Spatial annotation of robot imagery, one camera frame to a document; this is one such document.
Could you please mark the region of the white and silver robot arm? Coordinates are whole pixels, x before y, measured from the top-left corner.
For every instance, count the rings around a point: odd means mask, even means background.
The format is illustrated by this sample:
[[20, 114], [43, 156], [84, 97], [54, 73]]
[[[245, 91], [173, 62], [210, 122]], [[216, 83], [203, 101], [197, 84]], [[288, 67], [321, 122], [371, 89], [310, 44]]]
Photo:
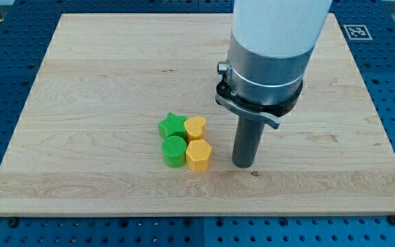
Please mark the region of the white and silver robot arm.
[[228, 85], [255, 104], [295, 95], [331, 0], [236, 0], [227, 61]]

